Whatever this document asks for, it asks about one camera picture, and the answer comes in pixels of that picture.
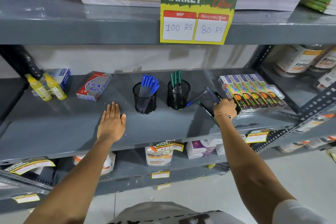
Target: yellow glue bottle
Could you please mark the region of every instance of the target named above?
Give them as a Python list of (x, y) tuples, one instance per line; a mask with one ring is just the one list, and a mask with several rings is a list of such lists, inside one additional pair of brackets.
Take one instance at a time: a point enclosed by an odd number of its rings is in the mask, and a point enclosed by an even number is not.
[(47, 82), (48, 87), (53, 91), (53, 93), (59, 100), (63, 100), (67, 97), (64, 91), (61, 89), (61, 86), (53, 77), (51, 77), (47, 73), (44, 73), (43, 76)]
[(40, 83), (38, 80), (36, 80), (34, 77), (32, 77), (30, 74), (26, 74), (25, 77), (27, 78), (30, 86), (35, 90), (43, 101), (49, 101), (51, 99), (51, 94), (49, 91), (45, 89), (45, 87)]

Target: hand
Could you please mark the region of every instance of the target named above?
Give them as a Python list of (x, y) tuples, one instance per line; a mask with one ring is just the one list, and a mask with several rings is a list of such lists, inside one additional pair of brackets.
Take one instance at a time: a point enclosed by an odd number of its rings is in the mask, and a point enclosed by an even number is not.
[(218, 113), (226, 113), (227, 115), (230, 115), (232, 119), (237, 116), (236, 111), (236, 104), (233, 99), (227, 100), (223, 99), (219, 102), (219, 104), (215, 103), (213, 107), (213, 113), (216, 115)]
[(107, 140), (111, 145), (119, 141), (126, 127), (126, 114), (120, 117), (119, 105), (115, 102), (108, 104), (103, 112), (97, 131), (97, 141)]

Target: pen holder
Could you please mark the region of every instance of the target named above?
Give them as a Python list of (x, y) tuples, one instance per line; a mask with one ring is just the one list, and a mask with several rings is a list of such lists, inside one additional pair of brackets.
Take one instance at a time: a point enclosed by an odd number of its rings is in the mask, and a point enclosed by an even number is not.
[(156, 109), (156, 92), (148, 98), (139, 97), (141, 82), (133, 87), (135, 110), (140, 114), (150, 114)]
[(181, 88), (177, 84), (172, 88), (171, 82), (168, 83), (167, 105), (174, 110), (182, 110), (187, 105), (190, 84), (182, 80)]

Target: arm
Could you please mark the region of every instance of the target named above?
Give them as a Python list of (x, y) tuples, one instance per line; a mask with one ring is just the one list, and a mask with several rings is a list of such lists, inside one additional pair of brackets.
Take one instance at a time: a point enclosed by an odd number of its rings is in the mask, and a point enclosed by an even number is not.
[(110, 147), (125, 131), (126, 115), (120, 117), (118, 104), (112, 102), (103, 112), (97, 141), (86, 156), (35, 208), (24, 224), (84, 223)]
[[(214, 114), (237, 115), (233, 99), (215, 104)], [(263, 159), (245, 143), (224, 114), (216, 116), (223, 138), (227, 161), (240, 197), (259, 224), (272, 223), (275, 207), (287, 199), (295, 199), (278, 181)]]

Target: bracelet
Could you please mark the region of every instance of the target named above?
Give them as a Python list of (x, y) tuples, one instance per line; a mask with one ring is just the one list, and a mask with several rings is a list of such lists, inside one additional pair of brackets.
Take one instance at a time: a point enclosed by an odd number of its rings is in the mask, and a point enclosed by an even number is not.
[(215, 115), (215, 118), (216, 118), (217, 115), (220, 115), (220, 114), (224, 114), (224, 115), (228, 116), (228, 117), (230, 118), (230, 120), (232, 120), (231, 115), (228, 115), (228, 114), (226, 114), (225, 112), (220, 112), (220, 113), (216, 114), (216, 115)]

